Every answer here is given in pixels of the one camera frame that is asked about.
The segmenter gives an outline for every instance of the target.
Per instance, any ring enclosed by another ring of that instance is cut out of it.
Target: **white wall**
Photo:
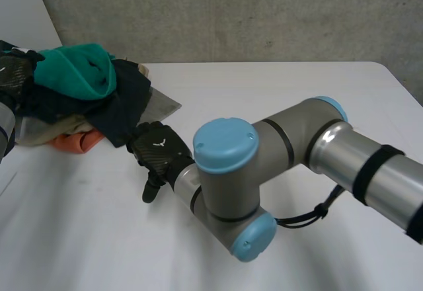
[[[34,50],[61,46],[42,0],[0,0],[0,40]]]

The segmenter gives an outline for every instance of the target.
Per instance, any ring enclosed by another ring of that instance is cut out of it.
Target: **gray concrete wall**
[[[423,104],[423,0],[44,0],[64,44],[139,62],[375,61]]]

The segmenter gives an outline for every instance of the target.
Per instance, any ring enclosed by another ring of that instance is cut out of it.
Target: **orange cloth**
[[[93,129],[78,134],[61,134],[48,143],[58,150],[70,153],[86,153],[103,138],[104,136],[98,130]]]

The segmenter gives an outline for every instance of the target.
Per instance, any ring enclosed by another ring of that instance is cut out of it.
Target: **white table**
[[[153,84],[183,104],[165,120],[191,146],[208,120],[255,122],[327,95],[356,130],[423,161],[423,108],[377,63],[152,64]],[[14,150],[0,166],[0,290],[421,290],[423,248],[343,194],[322,221],[279,228],[240,263],[170,187],[141,201],[146,170],[103,140],[85,155]],[[277,217],[310,211],[334,184],[300,166],[261,188]]]

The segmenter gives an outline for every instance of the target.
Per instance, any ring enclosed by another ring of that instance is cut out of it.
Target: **black cable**
[[[328,198],[323,203],[317,205],[312,212],[308,212],[306,214],[291,218],[275,218],[276,223],[279,226],[289,229],[303,228],[305,226],[311,225],[320,218],[325,218],[325,216],[328,214],[329,207],[344,191],[345,190],[342,186],[336,185],[332,192],[330,192]],[[308,222],[304,224],[295,225],[306,221]]]

